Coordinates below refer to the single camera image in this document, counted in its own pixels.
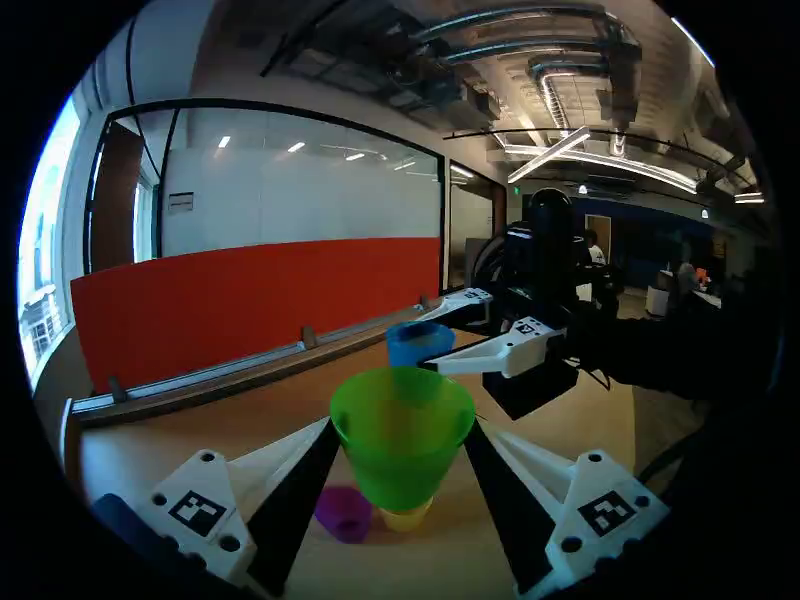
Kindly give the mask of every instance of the ceiling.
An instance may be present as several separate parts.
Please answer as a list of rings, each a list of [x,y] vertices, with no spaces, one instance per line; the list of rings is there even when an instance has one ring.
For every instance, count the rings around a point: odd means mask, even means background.
[[[249,52],[265,67],[281,36],[289,32],[284,38],[289,42],[288,50],[280,55],[274,69],[369,95],[443,136],[464,130],[586,125],[601,131],[593,132],[576,150],[607,157],[615,150],[614,132],[631,134],[624,138],[623,157],[692,179],[698,184],[699,193],[688,195],[678,190],[676,195],[693,202],[732,206],[733,194],[756,186],[713,67],[651,0],[607,0],[602,4],[529,2],[528,8],[545,4],[555,9],[533,17],[517,11],[511,18],[454,28],[424,39],[415,36],[426,27],[471,12],[509,7],[511,3],[220,0],[219,4],[224,10],[219,11],[219,27],[214,33],[217,45]],[[326,12],[334,5],[335,10]],[[591,18],[580,11],[580,16],[564,13],[564,7],[575,6],[592,12]],[[307,26],[321,14],[325,18],[313,27]],[[594,67],[548,79],[552,95],[560,104],[558,114],[545,102],[546,94],[532,76],[532,65],[544,60],[537,58],[543,56],[541,49],[448,60],[458,52],[521,38],[585,38],[605,43],[611,39],[611,29],[598,23],[606,22],[615,24],[615,31],[623,31],[625,48],[636,48],[637,56],[626,55],[625,65],[629,68],[620,71],[621,63],[615,58],[618,54],[606,50],[598,53],[560,46],[548,48],[548,60],[586,62]],[[629,79],[623,81],[620,72]],[[614,99],[622,97],[615,96],[620,90],[630,96],[621,104],[622,112]],[[561,139],[560,135],[557,131],[509,133],[500,142],[547,147]],[[495,148],[490,148],[489,160],[507,163],[512,170],[530,159],[508,154],[493,138],[487,142]],[[639,188],[653,183],[647,177],[583,161],[553,161],[547,167],[546,171],[537,170],[537,176],[557,177],[559,171],[574,174],[578,167],[587,176],[616,174],[629,178]]]

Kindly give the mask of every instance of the door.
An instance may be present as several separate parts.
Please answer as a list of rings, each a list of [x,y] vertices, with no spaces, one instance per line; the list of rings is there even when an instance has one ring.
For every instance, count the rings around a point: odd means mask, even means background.
[[[606,257],[606,264],[611,264],[611,217],[586,215],[586,229],[597,234],[597,245]]]

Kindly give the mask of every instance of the window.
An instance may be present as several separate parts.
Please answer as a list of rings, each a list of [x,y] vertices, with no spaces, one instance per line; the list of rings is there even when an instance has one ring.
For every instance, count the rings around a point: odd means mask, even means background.
[[[133,192],[133,260],[155,258],[152,243],[153,187],[140,177]]]
[[[19,239],[17,318],[28,376],[67,324],[56,300],[56,218],[80,120],[67,100],[44,146],[28,192]]]

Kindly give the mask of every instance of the blue plastic cup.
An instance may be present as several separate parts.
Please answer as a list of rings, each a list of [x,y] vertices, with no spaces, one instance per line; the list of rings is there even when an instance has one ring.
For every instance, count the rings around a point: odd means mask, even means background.
[[[453,330],[433,321],[400,323],[386,331],[390,367],[416,367],[432,356],[450,352],[456,341]]]

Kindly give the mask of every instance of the purple plastic cup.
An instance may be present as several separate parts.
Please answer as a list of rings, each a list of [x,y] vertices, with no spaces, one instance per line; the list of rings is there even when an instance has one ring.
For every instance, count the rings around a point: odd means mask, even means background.
[[[360,544],[369,532],[372,505],[354,488],[332,486],[322,490],[314,516],[340,542]]]

